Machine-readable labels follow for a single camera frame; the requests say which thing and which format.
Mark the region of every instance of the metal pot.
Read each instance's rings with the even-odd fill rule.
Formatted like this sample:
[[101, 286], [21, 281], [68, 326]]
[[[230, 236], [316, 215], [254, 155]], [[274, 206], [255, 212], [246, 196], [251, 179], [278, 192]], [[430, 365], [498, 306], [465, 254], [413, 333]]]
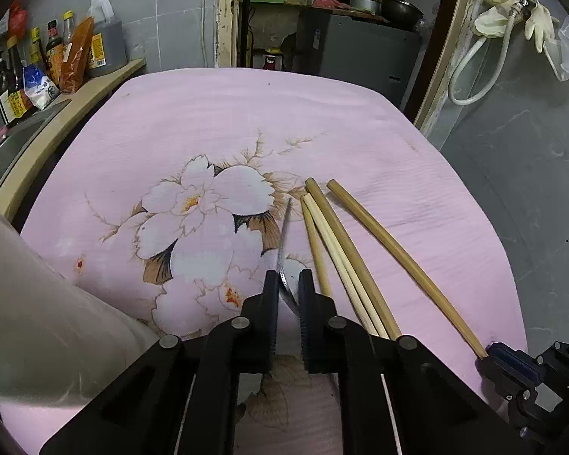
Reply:
[[413, 31], [415, 24], [423, 17], [419, 8], [405, 0], [382, 0], [381, 7], [382, 17], [406, 31]]
[[379, 0], [350, 0], [350, 6], [355, 10], [379, 15]]

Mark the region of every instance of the pink tablecloth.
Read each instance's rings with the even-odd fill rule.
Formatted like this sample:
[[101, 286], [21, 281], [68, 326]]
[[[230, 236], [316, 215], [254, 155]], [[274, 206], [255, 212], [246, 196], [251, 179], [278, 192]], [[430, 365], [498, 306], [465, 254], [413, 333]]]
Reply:
[[[350, 191], [484, 345], [526, 348], [510, 267], [483, 212], [399, 111], [348, 83], [250, 69], [134, 78], [65, 153], [22, 236], [74, 284], [159, 333], [191, 337], [261, 291], [291, 196], [288, 273], [313, 268], [298, 201], [309, 176]], [[335, 210], [403, 333], [481, 394], [472, 350], [373, 236]], [[338, 312], [355, 319], [333, 268], [330, 277]], [[245, 402], [237, 452], [340, 453], [330, 386], [303, 372], [298, 324], [280, 314], [275, 369]], [[30, 453], [72, 414], [3, 412]]]

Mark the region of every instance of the wooden chopstick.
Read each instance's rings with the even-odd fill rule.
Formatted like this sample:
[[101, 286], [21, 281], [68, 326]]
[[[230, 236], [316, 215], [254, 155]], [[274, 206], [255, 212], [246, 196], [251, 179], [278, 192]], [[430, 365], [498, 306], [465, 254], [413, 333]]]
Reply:
[[301, 200], [303, 220], [306, 223], [306, 231], [308, 231], [308, 241], [310, 242], [310, 250], [312, 251], [312, 257], [314, 258], [314, 267], [316, 268], [316, 275], [319, 279], [320, 292], [329, 298], [333, 298], [333, 293], [331, 292], [331, 286], [329, 284], [329, 277], [326, 273], [325, 261], [323, 261], [322, 253], [320, 252], [320, 236], [316, 230], [316, 224], [312, 219], [312, 214], [308, 209], [303, 198]]
[[449, 319], [459, 334], [474, 350], [479, 358], [487, 357], [483, 344], [472, 332], [468, 324], [457, 310], [432, 282], [432, 279], [423, 271], [411, 255], [390, 235], [388, 231], [373, 217], [356, 199], [350, 195], [337, 181], [331, 179], [327, 187], [334, 193], [343, 205], [386, 247], [386, 249], [400, 262], [405, 270], [415, 279], [423, 291], [435, 302], [444, 315]]
[[344, 287], [346, 287], [347, 294], [350, 296], [350, 301], [352, 301], [352, 306], [356, 311], [358, 318], [370, 334], [387, 339], [388, 334], [384, 328], [384, 324], [380, 320], [375, 307], [367, 296], [367, 293], [358, 279], [352, 264], [350, 264], [349, 259], [347, 259], [346, 254], [343, 252], [343, 249], [333, 234], [332, 229], [329, 227], [325, 216], [320, 212], [316, 201], [314, 201], [312, 195], [305, 195], [303, 199], [310, 210], [314, 222], [319, 228], [323, 241], [325, 241], [325, 244], [327, 245], [329, 255], [331, 255], [331, 259], [335, 263], [335, 268], [337, 268], [337, 271], [341, 276], [341, 280], [344, 283]]
[[320, 187], [314, 181], [314, 178], [309, 177], [306, 180], [306, 188], [312, 195], [314, 201], [320, 208], [320, 212], [325, 216], [328, 225], [331, 227], [333, 233], [335, 234], [335, 238], [341, 244], [345, 255], [348, 257], [350, 264], [354, 268], [360, 282], [362, 282], [362, 286], [366, 290], [366, 293], [369, 296], [369, 299], [373, 303], [377, 314], [379, 315], [380, 321], [384, 324], [388, 336], [395, 340], [398, 339], [402, 333], [399, 326], [396, 324], [396, 320], [390, 311], [390, 308], [386, 304], [386, 300], [382, 296], [381, 291], [375, 284], [369, 269], [366, 267], [365, 262], [361, 258], [358, 250], [354, 246], [354, 243], [350, 239], [350, 236], [347, 235], [346, 230], [341, 225], [340, 220], [337, 218], [335, 211], [329, 204], [329, 201], [326, 199], [323, 192], [320, 190]]

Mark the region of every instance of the wooden counter edge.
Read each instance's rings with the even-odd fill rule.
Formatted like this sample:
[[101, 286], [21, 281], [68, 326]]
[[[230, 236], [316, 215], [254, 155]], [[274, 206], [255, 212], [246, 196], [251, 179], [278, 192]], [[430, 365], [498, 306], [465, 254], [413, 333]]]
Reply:
[[122, 68], [85, 83], [25, 149], [0, 188], [0, 213], [12, 221], [21, 202], [49, 156], [76, 124], [111, 90], [146, 64], [145, 58], [132, 60]]

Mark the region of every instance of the sink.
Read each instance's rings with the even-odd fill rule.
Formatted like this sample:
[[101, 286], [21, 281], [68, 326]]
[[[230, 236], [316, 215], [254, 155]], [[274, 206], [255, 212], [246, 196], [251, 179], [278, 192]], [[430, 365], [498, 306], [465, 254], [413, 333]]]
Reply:
[[57, 113], [71, 102], [66, 99], [52, 105], [44, 111], [38, 111], [28, 119], [9, 129], [0, 141], [0, 187], [34, 138]]

